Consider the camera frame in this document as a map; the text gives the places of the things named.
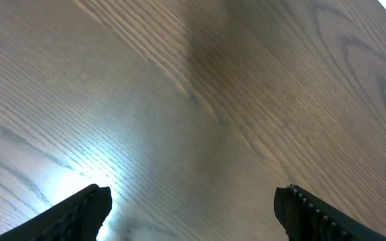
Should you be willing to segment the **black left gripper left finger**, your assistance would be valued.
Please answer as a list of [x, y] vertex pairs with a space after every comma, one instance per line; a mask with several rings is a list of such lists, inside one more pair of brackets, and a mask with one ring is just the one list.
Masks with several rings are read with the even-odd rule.
[[109, 187], [91, 184], [0, 235], [0, 241], [94, 241], [112, 210]]

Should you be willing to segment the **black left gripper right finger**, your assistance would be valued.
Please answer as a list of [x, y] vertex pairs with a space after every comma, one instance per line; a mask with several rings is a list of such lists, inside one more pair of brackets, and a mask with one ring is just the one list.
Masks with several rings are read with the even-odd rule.
[[386, 236], [298, 185], [278, 187], [273, 208], [289, 241], [386, 241]]

